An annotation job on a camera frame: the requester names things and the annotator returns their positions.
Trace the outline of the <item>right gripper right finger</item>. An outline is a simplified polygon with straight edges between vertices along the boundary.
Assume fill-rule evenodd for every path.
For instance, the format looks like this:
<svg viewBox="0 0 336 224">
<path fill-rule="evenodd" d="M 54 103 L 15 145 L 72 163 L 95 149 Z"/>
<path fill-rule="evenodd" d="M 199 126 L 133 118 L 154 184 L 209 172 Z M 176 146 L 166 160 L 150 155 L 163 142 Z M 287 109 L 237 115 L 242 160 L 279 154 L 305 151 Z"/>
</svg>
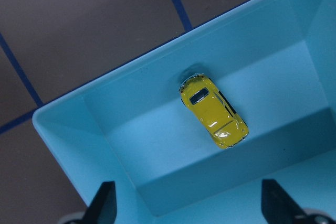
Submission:
<svg viewBox="0 0 336 224">
<path fill-rule="evenodd" d="M 308 222 L 308 215 L 275 179 L 262 180 L 261 213 L 271 224 Z"/>
</svg>

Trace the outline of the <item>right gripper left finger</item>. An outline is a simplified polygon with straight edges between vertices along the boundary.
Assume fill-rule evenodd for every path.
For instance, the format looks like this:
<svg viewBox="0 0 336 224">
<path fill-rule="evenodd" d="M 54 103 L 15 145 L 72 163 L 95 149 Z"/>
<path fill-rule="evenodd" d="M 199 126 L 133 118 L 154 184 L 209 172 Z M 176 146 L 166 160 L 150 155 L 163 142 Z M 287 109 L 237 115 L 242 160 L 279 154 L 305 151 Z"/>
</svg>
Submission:
<svg viewBox="0 0 336 224">
<path fill-rule="evenodd" d="M 117 196 L 115 182 L 103 182 L 81 223 L 114 223 L 117 217 Z"/>
</svg>

